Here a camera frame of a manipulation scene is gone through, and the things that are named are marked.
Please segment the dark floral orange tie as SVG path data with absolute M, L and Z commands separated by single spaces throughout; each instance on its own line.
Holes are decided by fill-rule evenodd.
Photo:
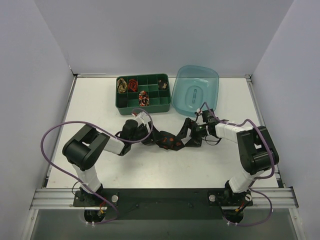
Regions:
M 160 131 L 160 139 L 155 144 L 165 150 L 179 151 L 185 147 L 185 144 L 180 138 L 172 133 Z

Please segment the green compartment organizer box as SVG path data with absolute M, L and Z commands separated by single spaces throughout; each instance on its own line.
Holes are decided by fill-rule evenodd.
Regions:
M 115 106 L 122 116 L 130 115 L 134 108 L 148 113 L 170 110 L 171 90 L 165 73 L 124 75 L 115 81 Z

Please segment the teal transparent plastic tub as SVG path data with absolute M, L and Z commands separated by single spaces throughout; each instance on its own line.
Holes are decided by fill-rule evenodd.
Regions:
M 215 110 L 220 78 L 213 69 L 186 65 L 179 69 L 174 82 L 171 104 L 181 115 L 194 117 L 204 102 Z

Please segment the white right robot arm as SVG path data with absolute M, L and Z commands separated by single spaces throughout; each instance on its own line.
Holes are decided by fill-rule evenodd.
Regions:
M 238 174 L 225 183 L 226 199 L 231 200 L 247 192 L 257 180 L 273 176 L 279 155 L 265 126 L 256 126 L 249 119 L 244 122 L 251 126 L 220 120 L 210 110 L 199 110 L 195 115 L 202 117 L 203 124 L 188 117 L 177 134 L 177 138 L 182 140 L 190 131 L 190 139 L 185 144 L 187 147 L 200 147 L 207 136 L 237 144 L 241 168 Z

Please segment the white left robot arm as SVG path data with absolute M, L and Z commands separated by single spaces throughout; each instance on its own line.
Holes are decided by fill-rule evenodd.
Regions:
M 76 170 L 81 182 L 81 190 L 89 195 L 100 194 L 100 182 L 95 164 L 103 151 L 124 156 L 132 144 L 141 140 L 144 145 L 154 144 L 164 137 L 151 123 L 141 120 L 127 120 L 118 138 L 99 132 L 95 127 L 85 124 L 63 147 L 62 154 Z

